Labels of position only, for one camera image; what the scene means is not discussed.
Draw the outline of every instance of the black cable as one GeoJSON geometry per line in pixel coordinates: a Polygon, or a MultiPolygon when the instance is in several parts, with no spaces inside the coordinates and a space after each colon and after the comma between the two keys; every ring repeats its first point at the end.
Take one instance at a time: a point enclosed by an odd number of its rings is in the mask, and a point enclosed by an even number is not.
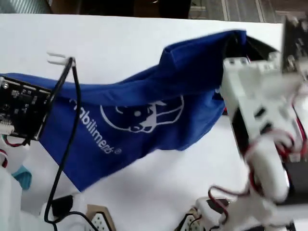
{"type": "Polygon", "coordinates": [[[220,228],[220,227],[219,227],[218,225],[215,225],[215,226],[213,226],[212,228],[210,228],[209,231],[217,230],[217,229],[219,229],[219,228],[220,228]]]}
{"type": "Polygon", "coordinates": [[[73,71],[74,83],[75,83],[75,87],[76,87],[76,95],[77,95],[76,115],[75,115],[71,135],[69,137],[69,140],[68,140],[65,152],[63,154],[63,157],[60,161],[59,168],[58,168],[58,171],[56,173],[56,176],[55,176],[55,179],[54,179],[54,182],[53,182],[53,186],[51,188],[51,192],[50,192],[50,195],[49,195],[49,198],[48,198],[48,201],[47,201],[46,210],[45,210],[45,213],[44,213],[44,221],[49,223],[49,224],[52,224],[53,227],[54,227],[54,230],[57,231],[56,224],[59,223],[61,220],[63,220],[64,218],[66,218],[67,216],[70,216],[70,215],[80,215],[92,226],[92,228],[95,231],[98,231],[98,229],[92,224],[92,222],[86,217],[86,215],[84,215],[81,212],[76,212],[76,211],[69,212],[65,216],[58,218],[55,221],[51,221],[51,220],[48,219],[48,214],[49,214],[49,211],[51,209],[51,203],[52,203],[54,194],[56,192],[61,173],[64,169],[66,160],[68,158],[70,146],[71,146],[71,144],[74,140],[74,137],[75,137],[75,133],[76,133],[76,129],[77,129],[77,126],[78,126],[78,121],[79,121],[80,109],[81,109],[81,90],[80,90],[79,80],[78,80],[78,76],[77,76],[76,62],[75,62],[74,58],[69,58],[67,63],[65,64],[64,70],[63,70],[56,86],[54,87],[54,89],[51,92],[51,97],[50,97],[50,102],[49,102],[49,110],[51,110],[51,106],[52,106],[52,103],[54,101],[54,98],[58,95],[59,91],[61,90],[61,88],[62,88],[62,86],[63,86],[63,84],[66,80],[66,77],[69,73],[70,68],[72,68],[72,71],[73,71]]]}

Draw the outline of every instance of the white plastic bracket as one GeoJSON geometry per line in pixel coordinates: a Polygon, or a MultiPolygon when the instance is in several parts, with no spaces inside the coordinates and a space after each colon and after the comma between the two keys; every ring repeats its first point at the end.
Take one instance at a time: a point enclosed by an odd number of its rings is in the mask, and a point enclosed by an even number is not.
{"type": "Polygon", "coordinates": [[[71,56],[66,56],[64,54],[58,54],[58,53],[53,53],[53,52],[47,52],[47,54],[49,55],[49,59],[47,59],[47,62],[50,64],[55,64],[55,65],[62,65],[65,66],[68,59],[71,56]]]}

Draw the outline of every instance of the blue fabric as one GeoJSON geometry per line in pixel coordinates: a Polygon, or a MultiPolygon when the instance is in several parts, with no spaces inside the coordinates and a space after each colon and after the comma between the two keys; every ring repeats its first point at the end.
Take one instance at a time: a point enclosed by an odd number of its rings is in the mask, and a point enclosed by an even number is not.
{"type": "MultiPolygon", "coordinates": [[[[215,89],[232,34],[245,44],[244,31],[179,42],[163,50],[157,66],[121,82],[81,85],[81,120],[64,168],[75,186],[83,190],[155,149],[184,150],[206,134],[224,108],[215,89]]],[[[50,79],[6,75],[49,89],[55,85],[50,79]]],[[[74,84],[65,83],[40,139],[57,163],[72,130],[75,98],[74,84]]]]}
{"type": "Polygon", "coordinates": [[[23,190],[28,190],[32,182],[32,174],[24,166],[21,166],[12,176],[20,183],[23,190]]]}

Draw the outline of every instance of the electronic component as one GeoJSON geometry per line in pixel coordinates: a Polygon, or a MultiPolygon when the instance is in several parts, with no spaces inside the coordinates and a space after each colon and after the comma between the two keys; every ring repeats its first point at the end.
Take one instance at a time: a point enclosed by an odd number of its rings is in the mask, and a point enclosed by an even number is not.
{"type": "Polygon", "coordinates": [[[0,76],[0,134],[37,140],[51,91],[0,76]]]}

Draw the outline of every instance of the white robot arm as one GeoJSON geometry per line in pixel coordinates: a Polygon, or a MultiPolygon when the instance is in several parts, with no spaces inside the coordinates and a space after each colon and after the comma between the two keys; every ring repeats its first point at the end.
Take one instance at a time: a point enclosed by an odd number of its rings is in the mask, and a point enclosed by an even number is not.
{"type": "Polygon", "coordinates": [[[223,65],[220,94],[250,174],[244,193],[214,186],[197,200],[200,230],[294,230],[293,221],[308,212],[307,18],[286,19],[281,54],[227,58],[223,65]],[[212,189],[238,199],[215,199],[212,189]]]}

